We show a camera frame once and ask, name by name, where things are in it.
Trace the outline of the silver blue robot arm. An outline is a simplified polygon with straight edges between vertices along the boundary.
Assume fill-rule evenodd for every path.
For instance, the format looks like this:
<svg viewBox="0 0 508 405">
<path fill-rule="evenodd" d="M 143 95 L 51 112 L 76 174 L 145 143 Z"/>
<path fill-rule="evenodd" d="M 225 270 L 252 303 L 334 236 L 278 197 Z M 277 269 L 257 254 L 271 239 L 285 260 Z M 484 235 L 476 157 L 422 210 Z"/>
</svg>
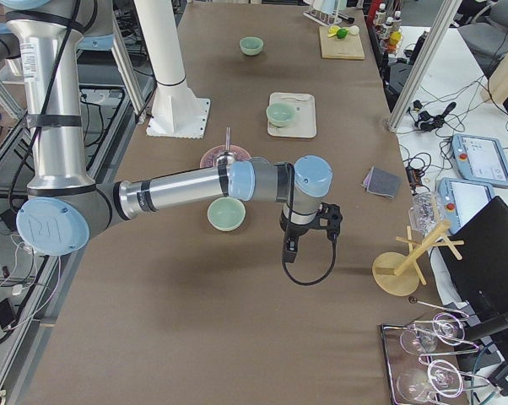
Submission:
<svg viewBox="0 0 508 405">
<path fill-rule="evenodd" d="M 323 201 L 332 169 L 313 155 L 293 164 L 228 158 L 151 180 L 97 184 L 86 168 L 76 52 L 89 41 L 104 49 L 114 46 L 111 2 L 7 1 L 3 6 L 8 31 L 19 41 L 35 170 L 16 224 L 36 251 L 66 255 L 121 220 L 220 196 L 282 204 L 284 262 L 295 259 L 308 230 L 325 230 L 337 241 L 341 213 Z"/>
</svg>

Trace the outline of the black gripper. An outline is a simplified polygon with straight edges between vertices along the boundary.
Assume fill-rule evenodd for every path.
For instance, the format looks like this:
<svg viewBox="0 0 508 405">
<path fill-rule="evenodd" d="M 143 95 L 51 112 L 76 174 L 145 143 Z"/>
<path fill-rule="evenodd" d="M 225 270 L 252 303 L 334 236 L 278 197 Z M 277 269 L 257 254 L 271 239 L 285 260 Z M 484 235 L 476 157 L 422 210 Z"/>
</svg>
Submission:
<svg viewBox="0 0 508 405">
<path fill-rule="evenodd" d="M 328 239 L 337 239 L 340 235 L 340 226 L 343 215 L 337 204 L 322 202 L 316 214 L 308 224 L 289 224 L 288 219 L 282 213 L 280 215 L 280 228 L 289 232 L 284 236 L 283 262 L 294 263 L 298 252 L 299 237 L 305 235 L 309 230 L 325 230 Z"/>
</svg>

